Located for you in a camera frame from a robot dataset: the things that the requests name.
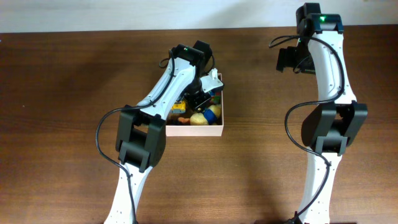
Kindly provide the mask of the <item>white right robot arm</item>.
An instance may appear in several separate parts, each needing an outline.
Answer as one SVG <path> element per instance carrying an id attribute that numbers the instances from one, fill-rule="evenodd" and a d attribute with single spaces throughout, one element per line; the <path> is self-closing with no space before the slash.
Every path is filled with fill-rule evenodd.
<path id="1" fill-rule="evenodd" d="M 308 155 L 302 201 L 288 223 L 329 223 L 330 199 L 337 167 L 368 116 L 349 83 L 343 56 L 343 23 L 338 14 L 323 14 L 318 3 L 306 2 L 296 13 L 296 35 L 275 38 L 270 47 L 297 40 L 280 49 L 276 69 L 314 74 L 318 99 L 304 119 L 301 142 Z"/>

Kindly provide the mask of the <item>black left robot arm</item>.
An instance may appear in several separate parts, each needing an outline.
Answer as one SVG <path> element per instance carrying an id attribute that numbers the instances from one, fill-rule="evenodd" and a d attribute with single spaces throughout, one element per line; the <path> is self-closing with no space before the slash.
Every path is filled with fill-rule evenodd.
<path id="1" fill-rule="evenodd" d="M 106 223 L 137 223 L 145 181 L 165 150 L 167 117 L 180 99 L 195 111 L 205 109 L 212 90 L 206 78 L 217 73 L 205 67 L 213 59 L 210 45 L 200 40 L 192 47 L 177 45 L 169 50 L 164 74 L 150 93 L 136 106 L 118 109 L 119 155 L 112 164 L 119 168 L 119 178 Z"/>

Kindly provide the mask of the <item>yellow plush duck toy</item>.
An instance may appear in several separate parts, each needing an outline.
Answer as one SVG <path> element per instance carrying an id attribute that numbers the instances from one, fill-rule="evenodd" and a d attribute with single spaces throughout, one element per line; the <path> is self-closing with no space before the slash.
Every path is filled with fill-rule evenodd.
<path id="1" fill-rule="evenodd" d="M 221 105 L 211 105 L 203 113 L 194 113 L 190 118 L 179 117 L 178 123 L 190 126 L 211 126 L 216 125 L 221 116 Z"/>

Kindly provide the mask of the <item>yellow grey toy dump truck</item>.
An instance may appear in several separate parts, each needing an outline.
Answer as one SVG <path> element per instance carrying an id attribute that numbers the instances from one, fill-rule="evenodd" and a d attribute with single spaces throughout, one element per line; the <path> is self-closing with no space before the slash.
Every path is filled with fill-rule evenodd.
<path id="1" fill-rule="evenodd" d="M 187 102 L 185 100 L 176 101 L 172 108 L 171 113 L 173 114 L 184 114 L 187 110 Z"/>

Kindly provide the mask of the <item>multicoloured puzzle cube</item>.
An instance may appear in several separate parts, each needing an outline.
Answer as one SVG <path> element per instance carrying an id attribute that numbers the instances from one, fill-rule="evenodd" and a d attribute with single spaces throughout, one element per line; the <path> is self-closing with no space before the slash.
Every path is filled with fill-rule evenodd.
<path id="1" fill-rule="evenodd" d="M 210 91 L 210 104 L 211 105 L 220 105 L 222 100 L 222 91 Z"/>

